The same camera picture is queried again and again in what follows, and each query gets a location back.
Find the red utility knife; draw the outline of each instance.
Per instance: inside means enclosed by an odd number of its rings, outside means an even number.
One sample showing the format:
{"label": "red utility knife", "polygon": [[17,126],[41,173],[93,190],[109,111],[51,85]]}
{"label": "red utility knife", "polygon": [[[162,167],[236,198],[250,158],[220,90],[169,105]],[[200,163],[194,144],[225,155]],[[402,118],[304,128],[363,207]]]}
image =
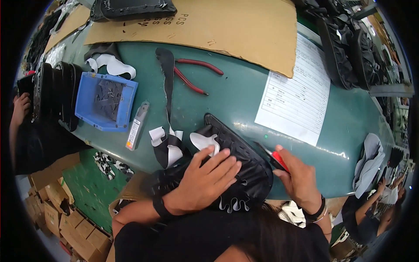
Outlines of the red utility knife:
{"label": "red utility knife", "polygon": [[284,161],[282,160],[281,156],[278,154],[277,151],[271,152],[269,151],[266,147],[264,147],[261,143],[254,141],[254,143],[260,147],[268,156],[270,159],[270,163],[277,169],[281,169],[283,171],[286,172],[290,172],[288,170],[287,165],[284,163]]}

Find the wrist strap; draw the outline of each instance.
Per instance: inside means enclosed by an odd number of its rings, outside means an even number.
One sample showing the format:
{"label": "wrist strap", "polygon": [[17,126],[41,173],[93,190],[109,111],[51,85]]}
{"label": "wrist strap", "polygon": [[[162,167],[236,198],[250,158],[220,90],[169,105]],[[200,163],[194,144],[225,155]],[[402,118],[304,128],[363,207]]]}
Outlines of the wrist strap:
{"label": "wrist strap", "polygon": [[153,207],[157,214],[159,214],[160,218],[164,221],[173,220],[176,217],[166,209],[163,198],[160,195],[155,195],[153,197]]}
{"label": "wrist strap", "polygon": [[327,214],[327,207],[326,207],[326,208],[325,208],[325,210],[324,210],[324,214],[323,214],[323,216],[321,216],[318,220],[313,221],[313,223],[317,223],[317,222],[319,222],[320,220],[322,220],[322,219],[324,218],[324,216],[326,216],[326,214]]}
{"label": "wrist strap", "polygon": [[326,206],[326,199],[323,197],[323,195],[321,195],[321,206],[320,206],[320,209],[316,213],[311,215],[311,214],[308,214],[303,209],[303,214],[304,214],[305,219],[308,222],[314,222],[314,221],[318,220],[320,218],[320,216],[323,214],[323,210],[324,210],[325,206]]}

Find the person's right hand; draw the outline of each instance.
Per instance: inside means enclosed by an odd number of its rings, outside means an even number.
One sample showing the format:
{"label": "person's right hand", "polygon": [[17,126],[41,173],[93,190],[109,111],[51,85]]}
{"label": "person's right hand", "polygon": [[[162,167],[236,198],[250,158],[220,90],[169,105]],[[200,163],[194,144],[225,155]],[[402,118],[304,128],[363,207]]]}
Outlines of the person's right hand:
{"label": "person's right hand", "polygon": [[29,93],[23,93],[20,97],[15,96],[13,104],[12,123],[19,126],[22,124],[23,119],[28,114],[29,107],[31,106]]}
{"label": "person's right hand", "polygon": [[308,214],[315,214],[321,207],[321,194],[316,186],[316,169],[304,164],[288,150],[277,145],[275,151],[282,157],[290,173],[279,169],[274,174],[281,179],[290,198]]}
{"label": "person's right hand", "polygon": [[230,150],[221,150],[202,167],[202,161],[214,152],[211,145],[192,158],[179,186],[163,197],[164,206],[173,215],[199,211],[214,202],[234,184],[241,162],[230,156]]}
{"label": "person's right hand", "polygon": [[381,182],[378,182],[377,193],[381,195],[384,189],[385,189],[385,178],[383,177],[383,180]]}

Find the pliers handle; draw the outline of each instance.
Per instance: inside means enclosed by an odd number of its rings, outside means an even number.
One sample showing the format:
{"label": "pliers handle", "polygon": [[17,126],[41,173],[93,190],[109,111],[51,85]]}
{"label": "pliers handle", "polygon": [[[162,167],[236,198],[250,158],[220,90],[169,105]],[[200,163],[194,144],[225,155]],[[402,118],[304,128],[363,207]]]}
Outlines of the pliers handle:
{"label": "pliers handle", "polygon": [[[212,71],[216,72],[219,75],[224,75],[224,72],[221,71],[220,69],[216,68],[215,66],[213,66],[212,64],[209,64],[207,62],[203,62],[203,61],[198,61],[198,60],[192,60],[192,59],[183,59],[183,58],[179,58],[176,60],[177,63],[181,63],[181,64],[192,64],[192,65],[200,65],[206,68],[211,69]],[[182,72],[175,66],[174,68],[174,72],[175,74],[180,77],[185,84],[192,90],[194,90],[195,92],[199,93],[199,94],[203,94],[208,96],[209,94],[205,91],[203,91],[202,89],[197,88],[195,85],[193,85],[191,83],[191,81],[189,81],[185,75],[182,74]]]}

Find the black wrist band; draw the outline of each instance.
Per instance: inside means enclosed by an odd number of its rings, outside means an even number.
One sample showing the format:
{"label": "black wrist band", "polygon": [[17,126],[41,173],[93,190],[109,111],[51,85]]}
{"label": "black wrist band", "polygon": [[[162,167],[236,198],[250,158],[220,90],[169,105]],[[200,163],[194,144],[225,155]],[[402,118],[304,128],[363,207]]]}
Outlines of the black wrist band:
{"label": "black wrist band", "polygon": [[316,221],[322,214],[323,214],[323,210],[324,210],[324,207],[326,206],[326,199],[323,197],[323,195],[321,196],[321,206],[320,206],[320,209],[315,213],[315,214],[312,214],[312,215],[310,215],[310,214],[308,214],[304,209],[303,209],[303,214],[304,214],[304,217],[305,217],[305,219],[308,221],[308,222],[313,222],[313,221]]}
{"label": "black wrist band", "polygon": [[153,207],[159,214],[160,218],[164,221],[169,221],[174,219],[176,216],[172,215],[164,206],[163,198],[160,195],[155,195],[153,197]]}

